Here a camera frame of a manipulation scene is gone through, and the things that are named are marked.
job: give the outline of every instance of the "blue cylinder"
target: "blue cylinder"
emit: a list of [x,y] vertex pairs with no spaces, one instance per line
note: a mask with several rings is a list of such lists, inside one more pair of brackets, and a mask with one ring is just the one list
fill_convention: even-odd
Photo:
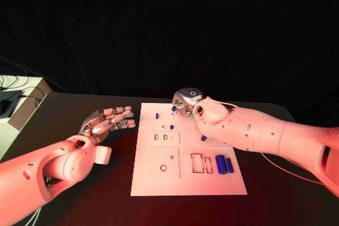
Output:
[[215,156],[215,161],[216,161],[218,173],[220,175],[226,174],[228,173],[228,166],[226,166],[223,155]]
[[228,162],[228,170],[229,170],[229,173],[233,173],[233,166],[232,166],[232,163],[231,163],[231,158],[226,158],[226,162]]

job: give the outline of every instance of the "black backdrop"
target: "black backdrop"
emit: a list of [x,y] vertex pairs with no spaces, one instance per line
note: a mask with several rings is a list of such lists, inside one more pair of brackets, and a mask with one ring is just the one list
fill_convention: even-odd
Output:
[[59,92],[194,86],[339,125],[339,0],[0,0],[0,59]]

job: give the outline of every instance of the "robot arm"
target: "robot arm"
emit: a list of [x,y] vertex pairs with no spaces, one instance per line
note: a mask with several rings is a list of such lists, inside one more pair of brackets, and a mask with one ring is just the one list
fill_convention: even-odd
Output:
[[339,127],[282,121],[268,114],[205,98],[196,88],[174,93],[182,116],[193,114],[200,133],[244,151],[264,152],[298,163],[339,197]]
[[131,128],[131,107],[95,111],[79,134],[0,164],[0,225],[33,213],[89,174],[94,163],[108,164],[111,148],[96,146],[108,130]]

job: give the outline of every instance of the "white pegboard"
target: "white pegboard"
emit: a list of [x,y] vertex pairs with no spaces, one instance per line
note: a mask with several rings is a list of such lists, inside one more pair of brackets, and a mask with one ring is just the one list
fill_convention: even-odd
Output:
[[[131,196],[246,195],[233,148],[212,138],[202,141],[193,116],[171,113],[170,103],[141,104]],[[177,132],[179,144],[154,146],[154,134],[160,132]],[[177,152],[176,159],[170,159],[173,151]],[[203,174],[193,173],[190,154],[202,155]],[[231,158],[233,173],[218,173],[216,155]],[[210,160],[212,174],[206,173],[205,158]]]

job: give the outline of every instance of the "dark gray table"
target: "dark gray table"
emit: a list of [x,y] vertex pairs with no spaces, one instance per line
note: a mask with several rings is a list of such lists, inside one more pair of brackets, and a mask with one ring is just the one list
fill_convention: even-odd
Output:
[[[170,99],[50,93],[39,106],[1,162],[76,134],[88,114],[98,109],[132,106],[138,123],[143,102]],[[293,121],[284,107],[233,102]],[[258,153],[235,150],[246,196],[131,197],[137,128],[115,131],[102,145],[112,148],[108,165],[94,165],[88,177],[42,208],[37,225],[333,225],[339,199],[319,184],[274,167]],[[313,178],[280,157],[288,170]],[[24,225],[24,219],[16,225]]]

